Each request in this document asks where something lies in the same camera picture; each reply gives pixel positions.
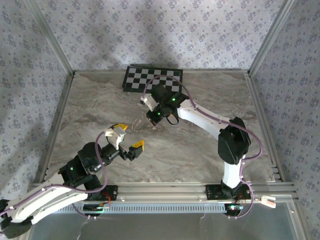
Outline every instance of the marble surface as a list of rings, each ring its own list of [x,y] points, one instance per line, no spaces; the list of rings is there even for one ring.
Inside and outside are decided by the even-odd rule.
[[[141,93],[123,92],[125,72],[76,74],[50,160],[47,178],[71,160],[84,144],[94,142],[110,125],[129,125],[122,146],[145,140],[142,155],[130,162],[120,157],[108,167],[109,182],[219,182],[224,162],[218,141],[193,123],[163,120],[154,128],[146,119],[147,107],[139,104]],[[183,82],[196,103],[216,114],[243,119],[262,141],[255,108],[242,73],[183,73]],[[104,146],[105,138],[99,141]],[[248,155],[259,150],[253,140]],[[271,161],[264,152],[246,164],[244,178],[273,181]]]

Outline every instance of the aluminum frame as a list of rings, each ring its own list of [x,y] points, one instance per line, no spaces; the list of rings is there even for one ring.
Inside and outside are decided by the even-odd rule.
[[[47,173],[47,170],[48,170],[48,166],[50,164],[50,160],[51,160],[51,157],[52,157],[52,152],[53,152],[54,147],[55,147],[56,139],[57,139],[58,132],[59,132],[59,129],[60,129],[60,126],[61,126],[61,122],[62,122],[62,117],[63,117],[64,111],[65,111],[65,107],[66,107],[67,100],[68,100],[68,97],[69,97],[69,92],[70,92],[71,85],[72,85],[72,82],[73,82],[74,78],[75,78],[74,75],[73,76],[68,76],[67,83],[64,86],[64,89],[63,89],[63,92],[62,92],[61,103],[59,103],[59,105],[57,107],[57,109],[60,108],[60,114],[57,116],[56,125],[55,125],[55,128],[54,128],[54,130],[52,132],[52,135],[51,135],[52,138],[50,139],[50,142],[49,142],[48,152],[47,152],[47,154],[45,156],[44,164],[43,164],[43,167],[42,167],[40,175],[39,175],[40,183],[43,183],[44,180],[45,180],[45,177],[46,177],[46,173]]]
[[[24,0],[24,2],[26,3],[28,8],[30,9],[35,21],[40,26],[45,38],[50,43],[52,50],[55,52],[57,58],[60,60],[65,71],[70,76],[72,76],[74,73],[74,70],[69,63],[67,56],[65,55],[64,51],[62,50],[54,32],[50,28],[50,26],[46,20],[46,17],[44,16],[43,12],[41,11],[37,1],[36,0]]]
[[[292,8],[295,6],[296,0],[284,0],[282,3],[268,33],[266,34],[262,45],[260,46],[254,60],[248,70],[250,77],[254,77],[258,71],[258,68],[264,61],[268,51],[272,47],[272,44],[276,40],[279,32],[281,31],[283,25],[285,24]]]
[[[205,189],[207,184],[213,183],[115,183],[118,185],[117,204],[185,204],[193,203],[231,203],[230,200],[207,200]],[[308,228],[301,219],[298,196],[295,185],[292,182],[252,182],[251,183],[254,204],[260,204],[263,195],[275,197],[276,203],[286,203],[294,232],[299,240],[311,240]],[[100,201],[90,201],[90,204],[98,204]],[[16,240],[28,240],[30,231],[15,238]]]
[[[244,77],[247,82],[248,90],[251,94],[255,112],[257,114],[257,119],[261,127],[262,135],[265,142],[265,148],[269,152],[269,157],[270,157],[271,163],[273,164],[272,167],[273,168],[276,167],[278,170],[278,173],[277,173],[278,180],[285,181],[285,172],[282,169],[282,166],[279,160],[276,144],[273,140],[263,105],[261,103],[260,98],[258,97],[258,90],[257,90],[256,84],[254,83],[254,81],[252,81],[252,78],[249,76],[248,73],[245,73]]]

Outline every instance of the patterned wall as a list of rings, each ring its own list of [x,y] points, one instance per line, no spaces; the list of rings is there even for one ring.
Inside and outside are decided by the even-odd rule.
[[[248,69],[283,0],[38,0],[74,70]]]
[[[287,181],[320,239],[320,2],[299,0],[254,77]]]
[[[12,199],[45,159],[67,74],[24,1],[0,10],[0,198]]]

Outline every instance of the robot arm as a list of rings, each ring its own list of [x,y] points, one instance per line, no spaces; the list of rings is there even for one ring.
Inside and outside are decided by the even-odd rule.
[[[120,146],[127,127],[116,124],[105,132],[108,144],[102,148],[98,145],[104,166],[109,165],[117,156],[133,161],[143,152],[143,140],[132,145],[128,152]],[[101,168],[95,143],[87,143],[59,172],[23,197],[10,201],[0,200],[1,232],[9,239],[15,238],[47,215],[70,204],[86,199],[106,201],[106,197],[100,193],[107,187],[101,191],[92,191],[102,187],[98,177],[91,174]]]
[[[146,118],[154,126],[163,118],[173,115],[177,120],[184,119],[196,124],[218,140],[218,154],[224,161],[224,174],[221,181],[222,191],[230,199],[234,197],[241,186],[241,160],[248,152],[251,144],[248,134],[236,127],[210,119],[193,107],[188,96],[180,92],[169,92],[162,84],[156,85],[149,94],[141,97],[141,102],[148,106],[149,111]],[[238,117],[228,119],[199,105],[197,107],[217,119],[245,128],[244,122]]]

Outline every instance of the purple cable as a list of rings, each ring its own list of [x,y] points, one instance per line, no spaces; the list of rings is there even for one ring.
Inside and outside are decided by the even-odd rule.
[[[46,187],[43,187],[42,189],[44,189],[44,191],[47,191],[49,189],[52,189],[52,188],[67,188],[67,189],[71,189],[71,190],[77,190],[78,192],[81,192],[81,193],[85,193],[85,194],[93,194],[93,193],[97,193],[97,192],[100,192],[101,190],[103,190],[107,184],[108,184],[108,174],[107,174],[107,170],[106,170],[106,167],[104,165],[104,162],[102,161],[101,157],[100,157],[100,153],[99,153],[99,148],[98,148],[98,140],[100,139],[100,137],[105,134],[105,132],[101,132],[98,137],[96,138],[95,140],[95,144],[94,144],[94,149],[95,149],[95,153],[96,153],[96,156],[99,160],[99,163],[101,165],[101,168],[102,168],[102,171],[103,171],[103,177],[104,177],[104,183],[101,187],[98,187],[94,190],[82,190],[82,189],[77,189],[75,187],[71,187],[71,186],[65,186],[65,185],[62,185],[62,184],[52,184],[50,186],[46,186]],[[24,204],[25,202],[37,197],[40,193],[43,193],[44,191],[43,190],[39,190],[39,191],[36,191],[34,194],[31,194],[30,196],[28,196],[26,199],[22,200],[21,202],[13,205],[13,209],[16,209],[18,207],[20,207],[22,204]],[[8,213],[9,211],[11,211],[12,209],[9,208],[3,212],[0,213],[0,216]]]
[[[72,205],[73,209],[74,209],[78,214],[80,214],[81,216],[86,217],[87,219],[90,219],[90,216],[87,216],[87,215],[85,215],[84,213],[80,212],[73,203],[72,203],[71,205]]]
[[[176,79],[174,76],[158,75],[158,76],[155,76],[154,78],[152,78],[150,81],[147,82],[147,84],[146,84],[145,87],[144,87],[143,94],[142,94],[142,97],[143,97],[143,98],[144,98],[145,95],[146,95],[146,90],[147,90],[147,87],[149,86],[149,84],[152,83],[153,80],[158,79],[158,78],[161,78],[161,77],[171,78],[171,79],[175,80],[176,82],[178,82],[178,83],[183,87],[183,89],[186,91],[186,94],[187,94],[188,97],[189,97],[189,100],[190,100],[190,102],[191,102],[191,105],[192,105],[192,106],[194,107],[194,109],[197,110],[199,113],[201,113],[201,114],[204,115],[205,117],[207,117],[207,118],[209,118],[209,119],[212,119],[212,120],[214,120],[214,121],[216,121],[216,122],[219,122],[219,123],[222,123],[222,124],[227,124],[227,125],[233,126],[233,127],[235,127],[235,128],[238,128],[238,129],[240,129],[240,130],[242,130],[242,131],[250,134],[250,135],[258,142],[258,144],[259,144],[259,152],[258,152],[256,155],[254,155],[254,156],[245,157],[244,159],[242,159],[242,163],[241,163],[241,166],[240,166],[240,172],[239,172],[240,181],[248,186],[248,188],[249,188],[249,190],[250,190],[250,194],[251,194],[251,198],[252,198],[252,199],[251,199],[251,204],[250,204],[250,206],[249,206],[249,209],[248,209],[244,214],[242,214],[242,215],[240,215],[240,216],[231,216],[231,218],[237,219],[237,218],[244,217],[245,215],[247,215],[247,214],[249,213],[249,211],[251,210],[251,208],[252,208],[252,206],[253,206],[253,204],[254,204],[254,191],[253,191],[252,187],[250,186],[250,184],[249,184],[248,182],[246,182],[245,180],[243,180],[243,176],[242,176],[243,164],[245,164],[245,162],[248,161],[248,160],[257,159],[258,157],[260,157],[260,156],[262,155],[262,153],[263,153],[263,145],[262,145],[262,142],[260,141],[260,139],[259,139],[252,131],[250,131],[250,130],[242,127],[242,126],[239,126],[239,125],[237,125],[237,124],[234,124],[234,123],[232,123],[232,122],[224,121],[224,120],[221,120],[221,119],[219,119],[219,118],[217,118],[217,117],[211,116],[210,114],[208,114],[208,113],[202,111],[201,109],[199,109],[199,108],[197,107],[197,105],[195,104],[193,98],[191,97],[191,94],[190,94],[190,92],[188,91],[188,89],[183,85],[182,82],[180,82],[180,81],[179,81],[178,79]]]

